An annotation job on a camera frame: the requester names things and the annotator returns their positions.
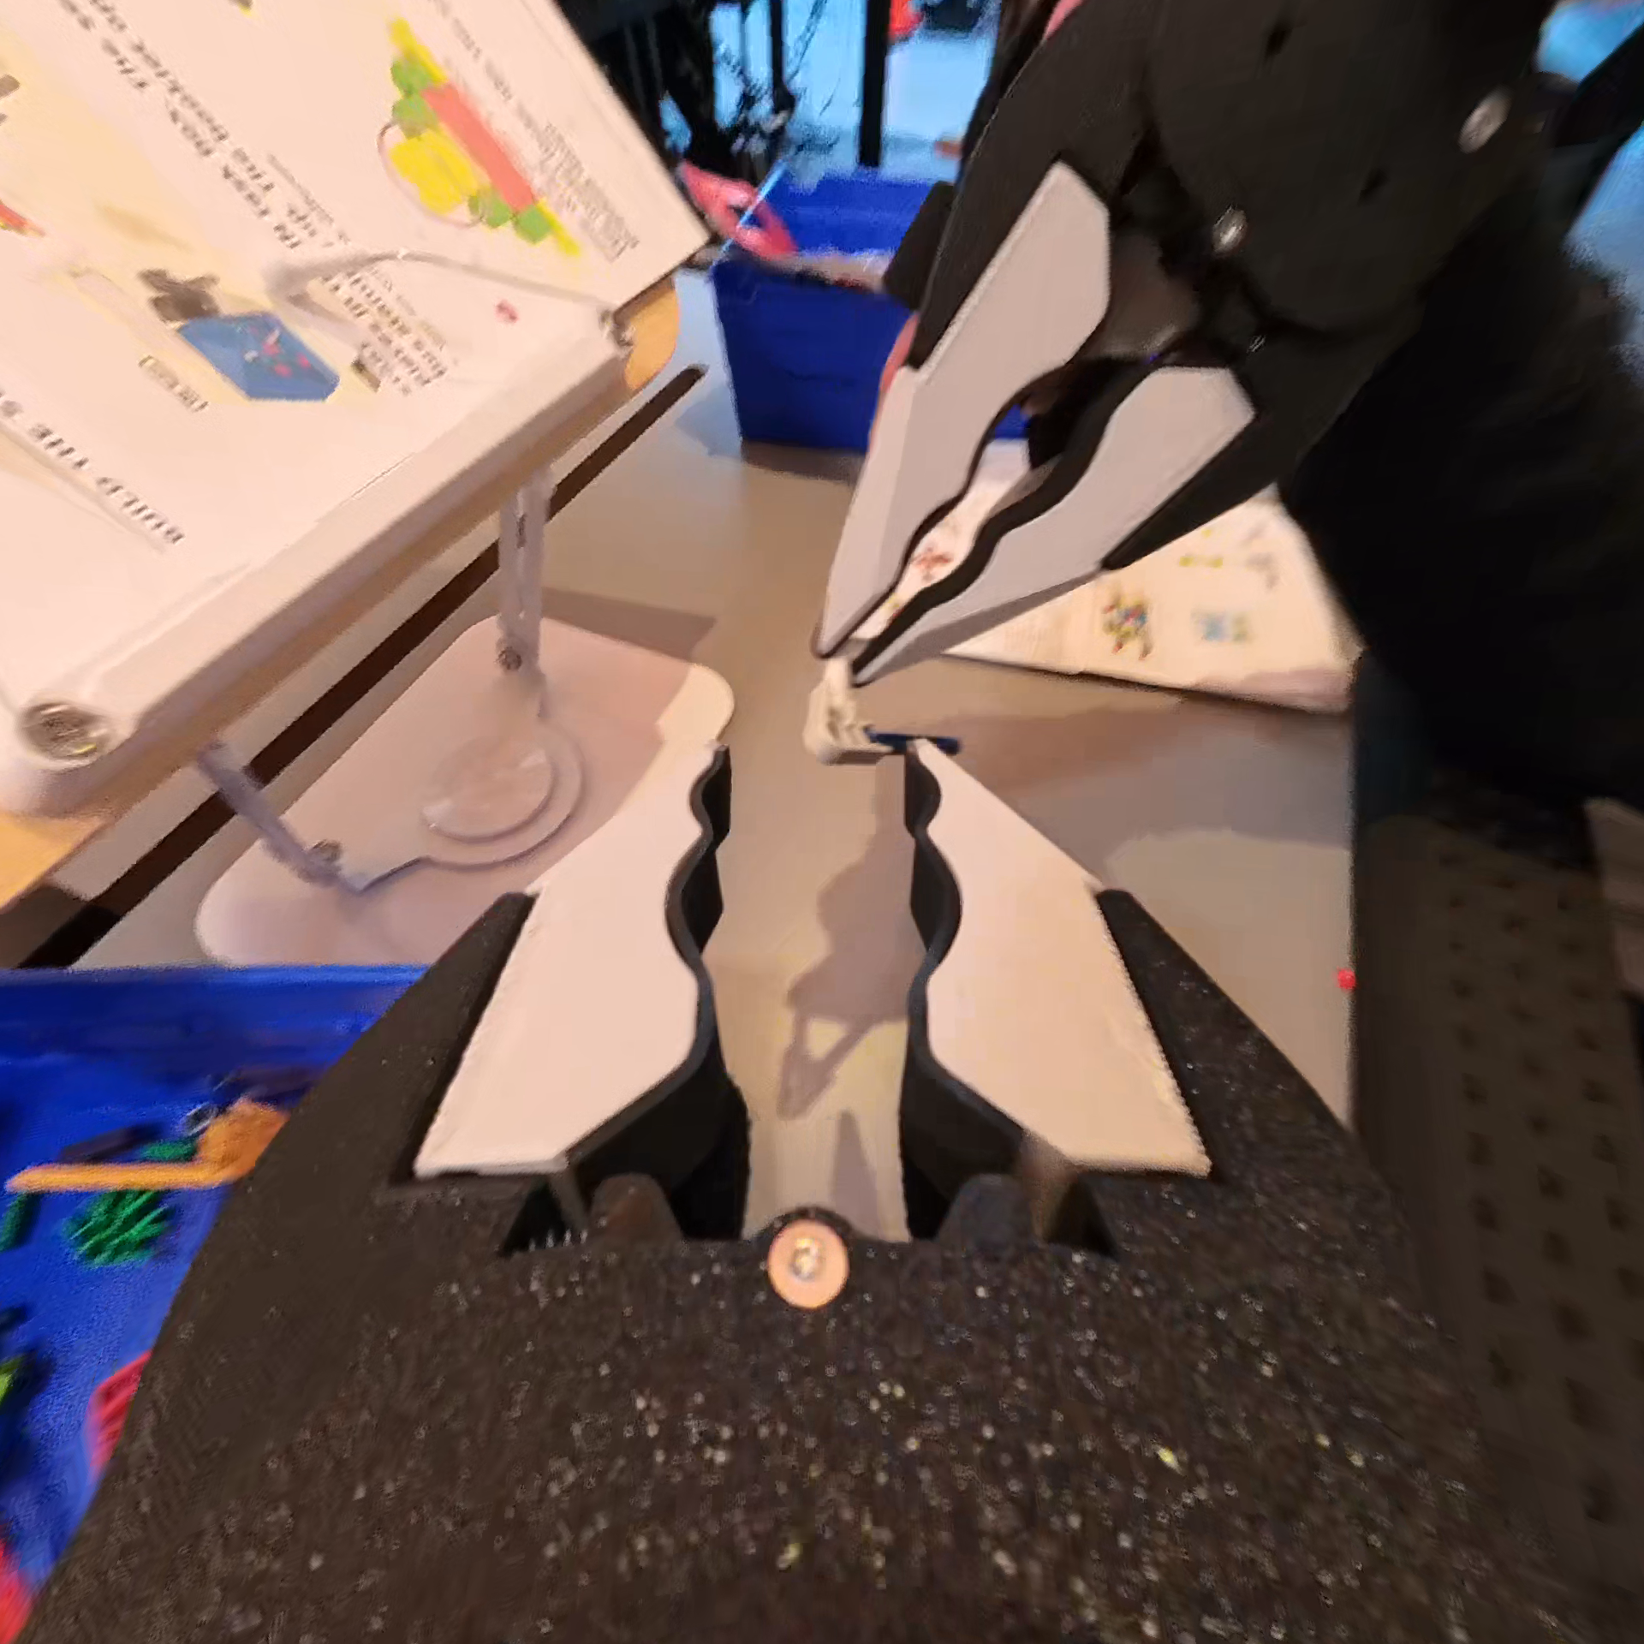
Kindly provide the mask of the white document stand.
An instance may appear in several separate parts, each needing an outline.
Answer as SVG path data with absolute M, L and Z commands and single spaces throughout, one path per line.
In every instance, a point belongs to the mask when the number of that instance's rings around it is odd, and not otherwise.
M 628 316 L 675 272 L 600 318 L 559 389 L 519 375 L 221 580 L 131 606 L 2 566 L 4 813 L 87 813 L 194 766 L 255 837 L 202 898 L 206 953 L 413 961 L 571 852 L 675 744 L 713 742 L 733 710 L 717 673 L 541 612 L 555 458 L 648 379 Z M 482 541 L 500 549 L 498 616 L 452 637 L 296 803 L 261 791 L 225 732 L 423 556 Z

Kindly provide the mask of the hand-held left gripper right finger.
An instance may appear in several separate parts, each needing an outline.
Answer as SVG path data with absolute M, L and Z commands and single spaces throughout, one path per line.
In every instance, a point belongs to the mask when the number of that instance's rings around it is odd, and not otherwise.
M 1098 1231 L 1096 1178 L 1210 1180 L 1100 880 L 934 744 L 902 756 L 902 819 L 910 1229 L 985 1180 L 1017 1184 L 1036 1231 Z

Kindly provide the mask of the black pole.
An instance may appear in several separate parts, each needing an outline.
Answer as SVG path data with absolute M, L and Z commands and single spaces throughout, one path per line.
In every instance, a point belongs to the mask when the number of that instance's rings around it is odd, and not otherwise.
M 892 0 L 865 2 L 861 35 L 861 108 L 857 128 L 857 164 L 863 170 L 879 170 L 883 164 L 892 22 Z

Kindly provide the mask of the blue parts bin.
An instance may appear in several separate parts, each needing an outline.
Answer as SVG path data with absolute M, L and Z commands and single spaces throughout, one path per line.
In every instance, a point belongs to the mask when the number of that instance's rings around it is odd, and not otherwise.
M 4 1087 L 174 1095 L 247 1068 L 294 1066 L 312 1074 L 308 1091 L 419 975 L 419 965 L 6 971 L 2 1176 Z

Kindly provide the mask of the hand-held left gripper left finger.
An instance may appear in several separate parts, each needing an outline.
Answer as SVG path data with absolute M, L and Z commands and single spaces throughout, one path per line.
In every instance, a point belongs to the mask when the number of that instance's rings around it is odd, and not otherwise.
M 733 1229 L 733 1077 L 705 963 L 731 807 L 729 750 L 675 748 L 525 892 L 411 1160 L 419 1190 L 543 1186 L 581 1229 L 632 1176 L 681 1229 Z

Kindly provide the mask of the blue bin with papers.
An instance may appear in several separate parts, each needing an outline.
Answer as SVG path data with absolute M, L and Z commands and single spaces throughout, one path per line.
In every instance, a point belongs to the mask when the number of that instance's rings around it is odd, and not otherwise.
M 792 258 L 863 262 L 875 278 L 900 247 L 930 181 L 853 172 L 766 183 L 744 245 L 711 270 L 735 414 L 744 442 L 863 454 L 881 375 L 910 310 L 869 286 L 794 272 Z

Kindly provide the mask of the loose printed paper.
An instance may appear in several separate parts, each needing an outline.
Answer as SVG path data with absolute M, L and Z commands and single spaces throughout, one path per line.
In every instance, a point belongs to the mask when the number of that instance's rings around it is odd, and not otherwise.
M 952 647 L 965 661 L 1319 714 L 1346 710 L 1358 655 L 1309 539 L 1273 489 Z

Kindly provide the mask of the small white connector piece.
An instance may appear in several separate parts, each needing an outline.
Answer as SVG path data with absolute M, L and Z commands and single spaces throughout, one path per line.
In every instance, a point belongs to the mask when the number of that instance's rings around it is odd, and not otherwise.
M 804 748 L 823 766 L 863 766 L 886 758 L 890 748 L 877 740 L 861 718 L 853 663 L 845 655 L 827 659 L 808 699 Z

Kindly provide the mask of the black perforated board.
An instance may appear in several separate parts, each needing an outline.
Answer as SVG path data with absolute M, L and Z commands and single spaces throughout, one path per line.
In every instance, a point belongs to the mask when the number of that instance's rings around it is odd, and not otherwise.
M 1636 1018 L 1587 823 L 1433 776 L 1352 866 L 1354 1117 L 1516 1524 L 1581 1636 L 1640 1640 Z

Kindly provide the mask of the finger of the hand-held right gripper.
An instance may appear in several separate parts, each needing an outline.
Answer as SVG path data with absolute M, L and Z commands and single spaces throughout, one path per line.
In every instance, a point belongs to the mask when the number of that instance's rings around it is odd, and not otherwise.
M 920 363 L 881 403 L 815 633 L 835 655 L 900 580 L 932 515 L 963 495 L 999 416 L 1108 316 L 1108 207 L 1054 162 Z
M 1060 458 L 1027 472 L 979 521 L 960 564 L 859 651 L 853 685 L 1086 586 L 1254 416 L 1236 373 L 1222 367 L 1155 369 L 1111 408 L 1090 406 Z

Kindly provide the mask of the pile of colourful construction pieces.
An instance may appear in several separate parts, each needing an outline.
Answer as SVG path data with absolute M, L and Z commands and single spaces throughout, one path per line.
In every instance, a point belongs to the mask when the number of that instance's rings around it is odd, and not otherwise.
M 4 1636 L 79 1527 L 227 1198 L 221 1121 L 253 1105 L 281 1123 L 310 1081 L 263 1066 L 174 1095 L 4 1087 Z

